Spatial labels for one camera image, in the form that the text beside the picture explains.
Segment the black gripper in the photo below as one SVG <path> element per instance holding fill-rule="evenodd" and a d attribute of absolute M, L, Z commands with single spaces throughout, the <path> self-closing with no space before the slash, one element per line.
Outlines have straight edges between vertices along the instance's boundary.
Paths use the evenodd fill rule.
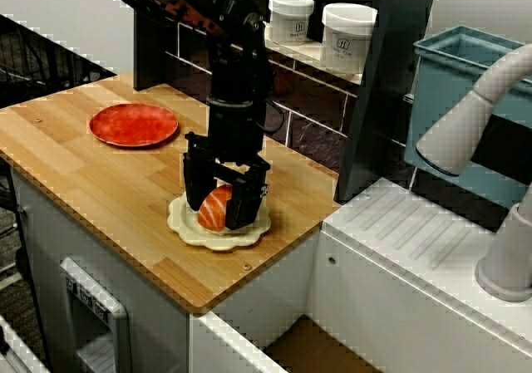
<path fill-rule="evenodd" d="M 185 134 L 185 192 L 188 205 L 198 211 L 216 188 L 217 179 L 231 184 L 225 227 L 240 229 L 254 223 L 263 197 L 269 163 L 259 156 L 263 148 L 266 102 L 230 102 L 207 98 L 206 135 Z"/>

